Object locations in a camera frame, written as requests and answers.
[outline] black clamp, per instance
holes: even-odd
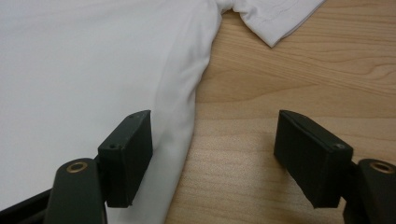
[[[346,199],[346,224],[396,223],[396,167],[385,161],[351,161],[353,148],[312,119],[281,110],[275,156],[315,208]]]
[[[132,205],[152,156],[150,111],[125,118],[95,159],[62,165],[53,188],[0,212],[0,223],[107,223],[108,207]]]

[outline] clamp jaw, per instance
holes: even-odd
[[[346,224],[396,223],[396,167],[351,161],[353,148],[312,119],[281,110],[274,154],[315,208],[346,199]]]

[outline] light wood surface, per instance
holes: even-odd
[[[344,223],[313,209],[273,156],[279,109],[396,164],[396,2],[328,0],[273,49],[223,15],[166,223]]]

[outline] garment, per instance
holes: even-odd
[[[134,205],[109,223],[162,223],[192,137],[195,88],[221,13],[269,46],[322,0],[0,2],[0,210],[93,158],[129,114],[150,109],[154,154]]]

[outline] wood grain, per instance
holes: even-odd
[[[396,164],[396,2],[329,0],[273,49],[223,15],[198,87],[191,149],[166,223],[344,223],[313,209],[273,156],[279,109]]]

